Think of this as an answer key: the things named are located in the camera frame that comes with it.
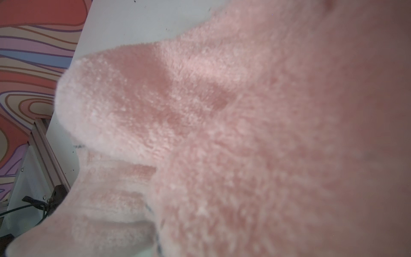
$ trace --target pink fuzzy sock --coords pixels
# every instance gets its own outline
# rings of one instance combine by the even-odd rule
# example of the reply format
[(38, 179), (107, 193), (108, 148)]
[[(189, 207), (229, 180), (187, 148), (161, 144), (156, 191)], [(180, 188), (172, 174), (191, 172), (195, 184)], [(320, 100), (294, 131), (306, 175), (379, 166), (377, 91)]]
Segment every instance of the pink fuzzy sock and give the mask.
[[(147, 215), (138, 194), (116, 215), (88, 218), (153, 220), (164, 257), (408, 256), (410, 10), (407, 1), (233, 0), (176, 39), (77, 61), (58, 85), (63, 126), (93, 150), (157, 168)], [(154, 173), (115, 163), (105, 168), (125, 165), (125, 179)], [(90, 194), (101, 209), (105, 190)], [(76, 194), (69, 216), (83, 217)], [(22, 238), (43, 242), (47, 224), (66, 218), (60, 209)], [(63, 227), (81, 247), (56, 239), (63, 246), (49, 251), (126, 256), (138, 247), (124, 235), (139, 249), (154, 237), (152, 227), (120, 228), (122, 240), (107, 233), (100, 245), (106, 230), (96, 226), (87, 248), (74, 240), (84, 226), (76, 236)], [(28, 256), (22, 242), (9, 257)]]
[(76, 182), (59, 208), (7, 248), (10, 257), (130, 257), (150, 247), (155, 227), (143, 195), (152, 167), (78, 148)]

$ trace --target black cable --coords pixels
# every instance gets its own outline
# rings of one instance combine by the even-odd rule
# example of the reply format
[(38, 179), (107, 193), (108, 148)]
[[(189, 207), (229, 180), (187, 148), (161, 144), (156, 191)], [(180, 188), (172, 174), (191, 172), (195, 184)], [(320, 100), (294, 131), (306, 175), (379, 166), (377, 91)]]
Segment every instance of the black cable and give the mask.
[(44, 206), (44, 210), (46, 209), (46, 206), (47, 206), (46, 203), (29, 204), (29, 205), (21, 206), (21, 207), (14, 208), (14, 209), (12, 209), (12, 210), (5, 211), (5, 212), (3, 212), (3, 213), (0, 213), (0, 217), (3, 216), (3, 215), (9, 214), (10, 212), (13, 212), (13, 211), (18, 211), (18, 210), (21, 210), (21, 209), (24, 209), (24, 208), (27, 208), (27, 207), (37, 206), (37, 205), (43, 205), (43, 206)]
[(12, 210), (5, 211), (5, 212), (3, 212), (3, 213), (0, 213), (0, 217), (1, 217), (1, 216), (4, 216), (4, 215), (6, 215), (6, 214), (9, 214), (9, 213), (11, 213), (11, 212), (13, 212), (13, 211), (18, 211), (18, 210), (21, 210), (21, 209), (24, 209), (24, 208), (27, 208), (27, 207), (38, 206), (38, 205), (42, 205), (42, 206), (43, 206), (43, 216), (42, 216), (42, 219), (39, 221), (39, 223), (36, 224), (36, 226), (37, 226), (38, 224), (42, 223), (43, 220), (45, 220), (46, 217), (48, 216), (49, 206), (48, 206), (48, 204), (46, 204), (46, 203), (28, 204), (28, 205), (25, 205), (25, 206), (21, 206), (21, 207), (18, 207), (18, 208), (14, 208), (14, 209), (12, 209)]

